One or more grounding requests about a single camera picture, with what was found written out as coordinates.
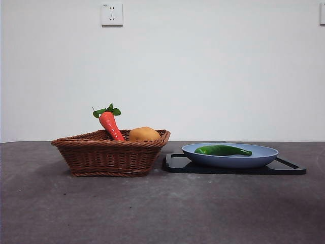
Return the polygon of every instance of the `countertop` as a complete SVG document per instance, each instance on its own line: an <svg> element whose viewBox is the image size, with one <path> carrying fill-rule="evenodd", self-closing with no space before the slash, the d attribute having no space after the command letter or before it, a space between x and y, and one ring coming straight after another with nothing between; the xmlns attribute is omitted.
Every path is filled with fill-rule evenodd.
<svg viewBox="0 0 325 244"><path fill-rule="evenodd" d="M325 243L325 142L272 147L304 175L74 177L50 142L1 144L1 243Z"/></svg>

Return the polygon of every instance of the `carrot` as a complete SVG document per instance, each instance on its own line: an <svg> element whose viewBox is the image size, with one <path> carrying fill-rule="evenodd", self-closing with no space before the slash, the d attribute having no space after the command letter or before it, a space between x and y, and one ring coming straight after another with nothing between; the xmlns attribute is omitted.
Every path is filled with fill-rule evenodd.
<svg viewBox="0 0 325 244"><path fill-rule="evenodd" d="M125 140L120 130L118 129L114 118L115 115L121 115L121 111L118 108L113 108L112 103L108 108L96 110L92 114L96 118L100 119L101 125L113 137L114 140Z"/></svg>

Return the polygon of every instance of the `black cutting board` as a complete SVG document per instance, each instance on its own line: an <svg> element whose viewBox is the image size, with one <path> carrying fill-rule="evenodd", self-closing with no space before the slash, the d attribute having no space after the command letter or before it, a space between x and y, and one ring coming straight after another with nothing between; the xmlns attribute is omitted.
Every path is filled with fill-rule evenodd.
<svg viewBox="0 0 325 244"><path fill-rule="evenodd" d="M184 154L167 154L162 165L171 173L195 174L306 174L306 168L277 157L270 164L251 169L228 169L202 165L191 161Z"/></svg>

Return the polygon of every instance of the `electrical outlet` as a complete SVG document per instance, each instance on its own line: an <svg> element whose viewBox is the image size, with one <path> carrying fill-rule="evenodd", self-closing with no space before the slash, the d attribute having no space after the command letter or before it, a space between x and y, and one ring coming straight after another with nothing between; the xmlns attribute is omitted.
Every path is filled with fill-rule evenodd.
<svg viewBox="0 0 325 244"><path fill-rule="evenodd" d="M325 2L320 4L320 26L325 26Z"/></svg>
<svg viewBox="0 0 325 244"><path fill-rule="evenodd" d="M102 26L123 26L123 4L102 4L101 23Z"/></svg>

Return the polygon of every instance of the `brown wicker basket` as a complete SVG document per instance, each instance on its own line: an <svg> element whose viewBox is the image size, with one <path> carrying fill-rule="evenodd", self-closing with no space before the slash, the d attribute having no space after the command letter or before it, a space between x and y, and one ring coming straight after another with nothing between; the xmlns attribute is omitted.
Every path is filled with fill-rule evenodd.
<svg viewBox="0 0 325 244"><path fill-rule="evenodd" d="M125 141L113 140L106 130L59 138L51 142L60 151L74 176L145 176L167 144L170 132L157 130L161 139L129 141L130 130L121 130Z"/></svg>

